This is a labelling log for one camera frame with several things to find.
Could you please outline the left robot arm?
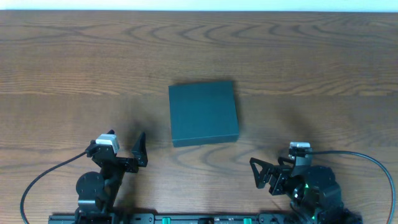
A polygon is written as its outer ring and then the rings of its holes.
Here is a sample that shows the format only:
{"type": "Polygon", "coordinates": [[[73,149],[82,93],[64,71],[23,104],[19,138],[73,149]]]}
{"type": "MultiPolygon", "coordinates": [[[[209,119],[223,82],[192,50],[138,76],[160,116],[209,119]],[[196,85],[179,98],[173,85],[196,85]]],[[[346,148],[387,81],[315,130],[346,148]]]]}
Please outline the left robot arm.
{"type": "Polygon", "coordinates": [[[129,223],[131,216],[114,208],[126,173],[137,173],[148,163],[146,134],[141,133],[131,149],[132,157],[118,157],[118,137],[113,130],[92,140],[86,155],[100,167],[87,172],[76,183],[78,210],[75,223],[129,223]]]}

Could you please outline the dark green box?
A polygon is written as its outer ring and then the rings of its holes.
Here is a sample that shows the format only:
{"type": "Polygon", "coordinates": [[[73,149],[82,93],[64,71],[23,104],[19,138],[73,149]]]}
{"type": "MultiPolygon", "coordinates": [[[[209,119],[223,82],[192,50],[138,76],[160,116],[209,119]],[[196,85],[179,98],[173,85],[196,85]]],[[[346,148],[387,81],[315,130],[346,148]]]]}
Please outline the dark green box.
{"type": "Polygon", "coordinates": [[[239,138],[232,81],[170,85],[169,107],[174,147],[235,142],[239,138]]]}

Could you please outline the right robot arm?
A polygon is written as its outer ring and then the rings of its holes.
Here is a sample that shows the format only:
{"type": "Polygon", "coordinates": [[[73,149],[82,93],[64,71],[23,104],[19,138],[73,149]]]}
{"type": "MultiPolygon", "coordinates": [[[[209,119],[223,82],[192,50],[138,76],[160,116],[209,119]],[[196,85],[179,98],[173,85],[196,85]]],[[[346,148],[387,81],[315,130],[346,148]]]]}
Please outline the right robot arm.
{"type": "Polygon", "coordinates": [[[345,208],[332,169],[313,166],[312,156],[279,157],[274,165],[249,160],[256,187],[269,185],[273,196],[287,195],[297,223],[362,223],[361,215],[345,208]]]}

